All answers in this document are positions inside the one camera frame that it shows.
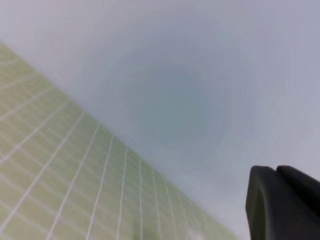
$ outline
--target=black object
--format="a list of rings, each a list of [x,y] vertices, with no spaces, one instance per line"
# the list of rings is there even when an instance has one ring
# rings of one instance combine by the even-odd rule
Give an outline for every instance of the black object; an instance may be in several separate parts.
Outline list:
[[[251,240],[320,240],[320,182],[291,166],[253,166],[245,208]]]

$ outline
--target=black plastic part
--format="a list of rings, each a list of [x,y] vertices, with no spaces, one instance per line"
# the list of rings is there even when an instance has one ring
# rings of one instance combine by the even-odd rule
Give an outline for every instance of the black plastic part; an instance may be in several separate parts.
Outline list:
[[[316,201],[305,203],[301,198],[310,177],[293,169],[251,168],[245,205],[251,240],[320,240],[320,217],[309,206]]]

